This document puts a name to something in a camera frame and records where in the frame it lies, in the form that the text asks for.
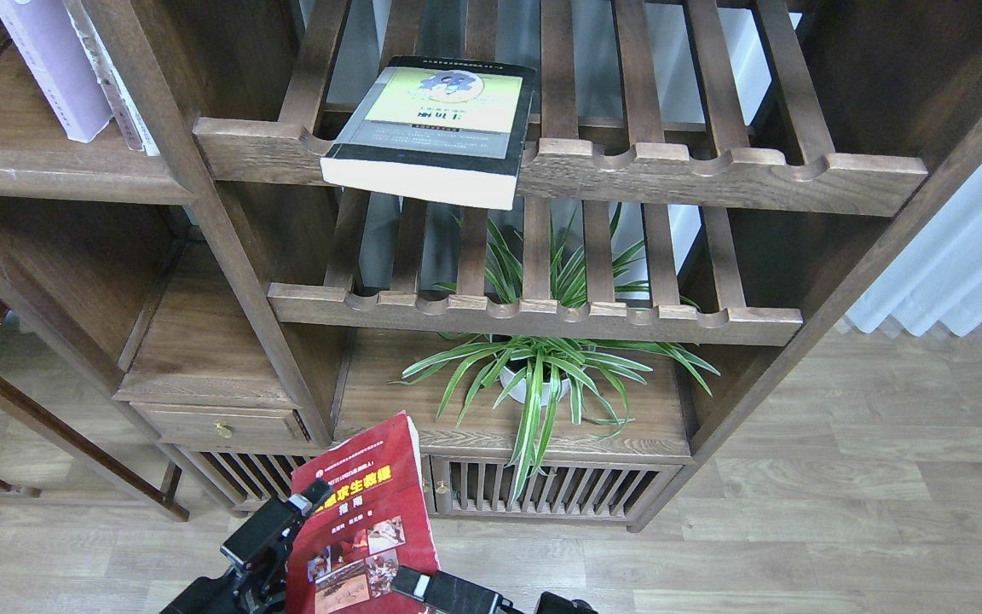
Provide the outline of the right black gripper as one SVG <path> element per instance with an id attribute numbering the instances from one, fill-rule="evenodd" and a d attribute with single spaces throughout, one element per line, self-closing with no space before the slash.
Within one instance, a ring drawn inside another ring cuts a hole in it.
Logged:
<path id="1" fill-rule="evenodd" d="M 510 599 L 494 590 L 449 574 L 424 574 L 399 566 L 392 580 L 392 591 L 439 613 L 523 613 Z M 568 599 L 553 592 L 542 592 L 534 613 L 598 613 L 584 600 Z"/>

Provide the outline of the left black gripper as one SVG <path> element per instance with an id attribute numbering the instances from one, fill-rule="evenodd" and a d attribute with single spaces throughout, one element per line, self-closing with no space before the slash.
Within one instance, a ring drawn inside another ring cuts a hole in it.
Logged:
<path id="1" fill-rule="evenodd" d="M 303 492 L 266 501 L 223 542 L 230 567 L 218 578 L 199 576 L 161 610 L 163 613 L 274 613 L 286 605 L 286 567 L 293 540 L 332 496 L 332 486 L 316 478 Z"/>

